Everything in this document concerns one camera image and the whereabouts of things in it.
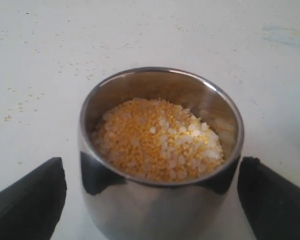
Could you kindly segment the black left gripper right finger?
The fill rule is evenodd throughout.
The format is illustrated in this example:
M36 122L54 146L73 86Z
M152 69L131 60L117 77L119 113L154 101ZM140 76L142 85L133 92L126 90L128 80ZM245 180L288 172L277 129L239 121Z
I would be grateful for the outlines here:
M244 157L237 192L257 240L300 240L300 187L256 157Z

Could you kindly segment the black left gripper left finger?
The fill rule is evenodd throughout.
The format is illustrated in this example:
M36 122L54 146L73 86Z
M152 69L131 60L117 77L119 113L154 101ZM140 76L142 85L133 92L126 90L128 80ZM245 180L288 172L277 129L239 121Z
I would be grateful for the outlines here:
M0 191L0 240L49 240L67 195L62 159L53 157Z

